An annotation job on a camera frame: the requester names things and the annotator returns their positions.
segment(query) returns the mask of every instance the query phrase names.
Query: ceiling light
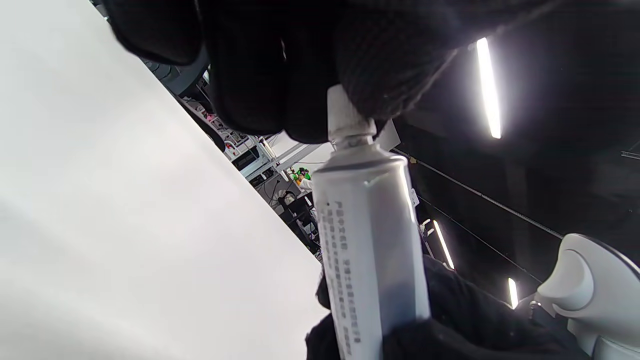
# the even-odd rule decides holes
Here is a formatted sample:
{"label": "ceiling light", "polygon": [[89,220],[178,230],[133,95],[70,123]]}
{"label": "ceiling light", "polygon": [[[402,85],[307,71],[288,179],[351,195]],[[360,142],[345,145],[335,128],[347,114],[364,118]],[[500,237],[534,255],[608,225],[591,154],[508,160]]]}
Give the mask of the ceiling light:
{"label": "ceiling light", "polygon": [[482,85],[482,97],[484,101],[484,112],[489,122],[491,136],[499,139],[500,129],[500,109],[498,107],[498,93],[495,89],[493,79],[493,67],[489,54],[489,43],[486,38],[482,38],[476,43],[478,51],[478,64],[480,64],[480,84]]}
{"label": "ceiling light", "polygon": [[449,249],[447,249],[447,244],[444,242],[444,237],[442,236],[442,232],[440,231],[440,226],[436,220],[433,221],[433,225],[436,227],[436,232],[438,233],[438,237],[440,238],[440,243],[442,244],[442,248],[444,249],[444,256],[447,257],[447,263],[451,270],[454,270],[453,260],[451,260],[451,255],[449,255]]}
{"label": "ceiling light", "polygon": [[516,282],[509,278],[509,295],[511,296],[511,308],[515,309],[518,306],[518,288],[516,287]]}

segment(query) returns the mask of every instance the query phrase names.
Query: hand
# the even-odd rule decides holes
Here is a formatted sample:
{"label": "hand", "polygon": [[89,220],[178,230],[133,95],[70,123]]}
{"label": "hand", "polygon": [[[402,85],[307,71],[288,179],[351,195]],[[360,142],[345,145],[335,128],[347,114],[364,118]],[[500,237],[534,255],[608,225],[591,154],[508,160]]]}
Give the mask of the hand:
{"label": "hand", "polygon": [[[398,329],[383,339],[385,360],[586,360],[573,339],[522,318],[440,263],[425,258],[432,318]],[[329,306],[326,281],[318,301]],[[338,360],[333,318],[325,317],[307,336],[308,360]]]}
{"label": "hand", "polygon": [[560,0],[104,0],[132,53],[211,59],[213,106],[230,127],[321,143],[326,91],[342,83],[365,117],[411,108],[457,48]]}

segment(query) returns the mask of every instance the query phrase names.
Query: white surface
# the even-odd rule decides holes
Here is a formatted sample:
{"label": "white surface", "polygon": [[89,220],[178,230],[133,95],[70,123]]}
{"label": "white surface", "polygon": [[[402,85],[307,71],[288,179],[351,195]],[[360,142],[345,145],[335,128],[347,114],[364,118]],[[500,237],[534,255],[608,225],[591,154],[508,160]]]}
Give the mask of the white surface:
{"label": "white surface", "polygon": [[500,106],[498,105],[498,91],[495,89],[495,80],[493,78],[489,43],[486,38],[482,38],[476,42],[476,47],[478,51],[478,64],[480,66],[480,84],[482,86],[484,112],[489,122],[491,136],[499,139],[502,132],[500,125]]}
{"label": "white surface", "polygon": [[585,260],[574,250],[558,255],[553,274],[538,293],[564,310],[580,310],[593,298],[593,276]]}
{"label": "white surface", "polygon": [[2,10],[0,358],[304,358],[312,254],[88,1]]}
{"label": "white surface", "polygon": [[[287,150],[295,145],[299,144],[296,140],[293,140],[285,132],[276,135],[277,138],[270,142],[271,148],[276,153],[277,156],[284,154]],[[317,168],[321,167],[331,156],[333,152],[333,147],[330,143],[324,143],[320,147],[318,147],[314,152],[311,152],[309,155],[305,156],[293,165],[294,169],[298,171],[298,168],[303,167],[311,174],[316,171]],[[289,159],[293,154],[283,158],[280,162],[284,162]]]}
{"label": "white surface", "polygon": [[[576,311],[561,308],[557,305],[558,301],[555,301],[554,309],[558,314],[573,319],[575,323],[572,329],[583,349],[589,352],[592,342],[582,341],[581,334],[593,339],[591,334],[594,333],[626,347],[640,347],[640,281],[626,264],[595,242],[579,234],[566,235],[560,244],[556,269],[540,286],[538,295],[546,293],[552,299],[557,299],[561,294],[574,296],[572,291],[548,285],[558,283],[559,280],[555,277],[565,276],[566,272],[558,269],[564,267],[563,261],[568,258],[563,254],[567,251],[579,254],[587,264],[593,276],[593,296],[588,304]],[[556,292],[545,291],[551,289],[556,289]]]}
{"label": "white surface", "polygon": [[638,360],[640,348],[627,348],[607,339],[599,338],[593,352],[595,360]]}

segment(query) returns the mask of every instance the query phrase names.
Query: green object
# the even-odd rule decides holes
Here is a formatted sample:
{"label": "green object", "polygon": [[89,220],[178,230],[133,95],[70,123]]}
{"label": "green object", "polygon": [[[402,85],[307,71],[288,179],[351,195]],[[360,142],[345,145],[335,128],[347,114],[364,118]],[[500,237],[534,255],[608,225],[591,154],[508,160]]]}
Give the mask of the green object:
{"label": "green object", "polygon": [[293,179],[295,181],[298,181],[298,179],[300,179],[301,177],[304,177],[307,180],[311,180],[311,175],[309,174],[309,170],[301,167],[298,169],[298,171],[296,171],[295,174],[293,174]]}

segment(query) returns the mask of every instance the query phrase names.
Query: tube cap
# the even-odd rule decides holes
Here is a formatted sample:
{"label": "tube cap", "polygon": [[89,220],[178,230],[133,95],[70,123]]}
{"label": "tube cap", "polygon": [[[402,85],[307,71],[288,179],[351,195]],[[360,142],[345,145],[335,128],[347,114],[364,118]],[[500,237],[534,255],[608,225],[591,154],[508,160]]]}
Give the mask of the tube cap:
{"label": "tube cap", "polygon": [[373,120],[365,119],[353,106],[342,85],[332,86],[326,93],[329,140],[347,136],[376,134]]}

